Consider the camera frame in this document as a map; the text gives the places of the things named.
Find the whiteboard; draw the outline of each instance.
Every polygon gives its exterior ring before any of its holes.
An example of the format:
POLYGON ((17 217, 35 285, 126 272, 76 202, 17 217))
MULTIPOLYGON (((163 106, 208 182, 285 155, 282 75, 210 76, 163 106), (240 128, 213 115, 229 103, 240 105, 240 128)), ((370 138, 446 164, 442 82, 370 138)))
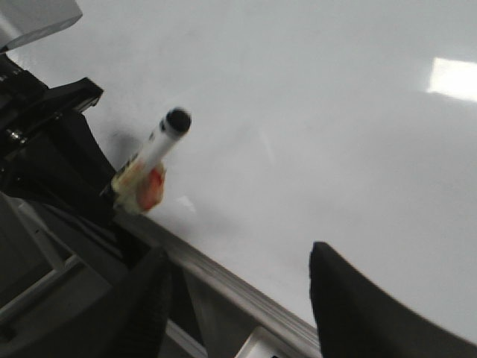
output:
POLYGON ((477 2, 78 4, 12 58, 105 89, 85 114, 116 167, 168 110, 192 113, 150 218, 308 323, 325 241, 477 342, 477 2))

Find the white surface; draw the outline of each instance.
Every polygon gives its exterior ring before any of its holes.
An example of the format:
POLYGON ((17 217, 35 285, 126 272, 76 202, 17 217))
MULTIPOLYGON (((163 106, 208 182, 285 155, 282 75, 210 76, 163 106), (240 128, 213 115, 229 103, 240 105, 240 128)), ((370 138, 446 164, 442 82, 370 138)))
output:
POLYGON ((320 240, 477 342, 477 103, 431 80, 436 59, 477 62, 477 2, 78 3, 14 58, 106 90, 86 114, 116 166, 190 110, 151 218, 307 322, 320 240))

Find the black object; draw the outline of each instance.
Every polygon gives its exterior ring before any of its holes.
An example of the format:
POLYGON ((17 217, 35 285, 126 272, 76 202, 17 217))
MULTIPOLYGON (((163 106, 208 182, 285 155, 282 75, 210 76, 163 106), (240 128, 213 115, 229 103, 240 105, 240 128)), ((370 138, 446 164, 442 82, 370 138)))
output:
POLYGON ((168 258, 155 248, 79 316, 1 358, 156 358, 170 306, 168 258))
POLYGON ((187 133, 191 127, 190 115, 185 110, 181 110, 180 108, 174 108, 172 111, 167 113, 165 120, 175 131, 180 134, 187 133))
POLYGON ((197 343, 205 346, 183 269, 171 263, 171 276, 172 304, 169 319, 187 332, 197 343))
POLYGON ((476 358, 477 347, 425 320, 324 242, 310 259, 323 358, 476 358))
POLYGON ((0 326, 0 343, 6 343, 15 338, 16 332, 8 326, 0 326))
POLYGON ((49 89, 0 55, 0 190, 107 224, 115 170, 81 114, 102 92, 88 78, 49 89))

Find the dry erase marker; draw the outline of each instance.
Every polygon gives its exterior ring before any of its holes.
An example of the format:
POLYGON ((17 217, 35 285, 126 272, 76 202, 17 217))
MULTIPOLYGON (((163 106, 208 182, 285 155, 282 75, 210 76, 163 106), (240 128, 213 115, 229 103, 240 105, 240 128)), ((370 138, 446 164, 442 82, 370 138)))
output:
POLYGON ((162 195, 158 192, 164 180, 161 160, 190 126, 191 117, 185 110, 175 108, 167 113, 142 148, 119 169, 102 195, 129 213, 151 209, 158 201, 157 195, 162 195))

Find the black marker cap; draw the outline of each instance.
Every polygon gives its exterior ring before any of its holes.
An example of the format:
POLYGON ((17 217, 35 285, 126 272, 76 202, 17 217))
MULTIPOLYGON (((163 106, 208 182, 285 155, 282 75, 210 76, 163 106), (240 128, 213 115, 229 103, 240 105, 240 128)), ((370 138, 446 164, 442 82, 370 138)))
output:
POLYGON ((167 123, 179 134, 185 134, 191 127, 191 116, 181 108, 174 108, 165 117, 167 123))

